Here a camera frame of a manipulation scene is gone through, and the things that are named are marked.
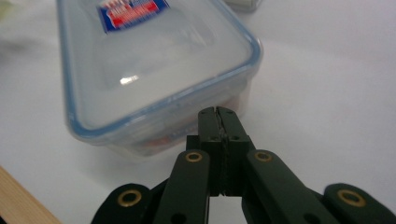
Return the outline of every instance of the blue label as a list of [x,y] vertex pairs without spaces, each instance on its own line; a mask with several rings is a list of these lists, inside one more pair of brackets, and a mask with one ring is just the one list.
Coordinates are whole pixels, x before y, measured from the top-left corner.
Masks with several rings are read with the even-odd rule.
[[108,33],[136,26],[168,7],[165,0],[107,0],[100,4],[98,11]]

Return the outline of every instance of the black mechanical arm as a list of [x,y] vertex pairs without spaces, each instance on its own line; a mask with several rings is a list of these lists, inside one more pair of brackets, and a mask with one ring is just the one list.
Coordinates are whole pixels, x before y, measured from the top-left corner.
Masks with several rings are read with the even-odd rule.
[[242,197],[248,224],[396,223],[388,208],[361,189],[308,189],[273,152],[257,150],[235,113],[209,107],[198,114],[198,135],[187,136],[170,177],[154,189],[115,189],[92,223],[204,224],[209,198]]

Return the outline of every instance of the white background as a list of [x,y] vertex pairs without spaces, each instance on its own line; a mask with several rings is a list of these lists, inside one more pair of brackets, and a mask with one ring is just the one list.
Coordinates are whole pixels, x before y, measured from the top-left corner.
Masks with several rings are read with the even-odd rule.
[[[263,0],[239,16],[264,46],[241,118],[255,146],[311,189],[349,183],[395,213],[396,3]],[[0,162],[63,223],[89,223],[116,187],[167,178],[184,145],[136,163],[75,140],[57,29],[50,0],[0,23]],[[246,223],[240,200],[211,201],[209,223]]]

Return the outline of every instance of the container lid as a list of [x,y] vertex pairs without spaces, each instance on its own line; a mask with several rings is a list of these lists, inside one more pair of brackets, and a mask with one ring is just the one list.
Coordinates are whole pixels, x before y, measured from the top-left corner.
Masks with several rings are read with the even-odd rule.
[[109,30],[105,4],[158,1],[58,0],[67,119],[77,137],[114,132],[181,97],[246,76],[258,63],[259,42],[222,2],[162,1],[156,13]]

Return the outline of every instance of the wooden surface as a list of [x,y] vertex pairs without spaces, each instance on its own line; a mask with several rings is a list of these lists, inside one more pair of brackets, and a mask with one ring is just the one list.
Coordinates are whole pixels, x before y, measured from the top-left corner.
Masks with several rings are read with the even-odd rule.
[[60,223],[49,210],[1,166],[0,216],[7,224]]

